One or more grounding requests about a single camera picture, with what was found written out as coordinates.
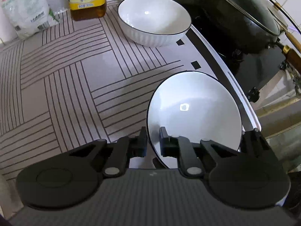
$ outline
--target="white bowl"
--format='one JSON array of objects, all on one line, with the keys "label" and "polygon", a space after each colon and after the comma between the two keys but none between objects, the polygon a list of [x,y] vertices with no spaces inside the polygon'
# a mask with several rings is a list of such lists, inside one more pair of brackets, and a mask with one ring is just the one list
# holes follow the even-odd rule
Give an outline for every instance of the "white bowl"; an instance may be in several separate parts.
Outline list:
[{"label": "white bowl", "polygon": [[161,156],[159,128],[168,135],[199,143],[210,139],[237,150],[242,135],[240,113],[228,90],[213,77],[198,71],[172,75],[158,86],[147,110],[149,140],[169,168],[177,159]]},{"label": "white bowl", "polygon": [[173,0],[123,0],[118,15],[124,34],[148,47],[180,40],[191,25],[189,13]]}]

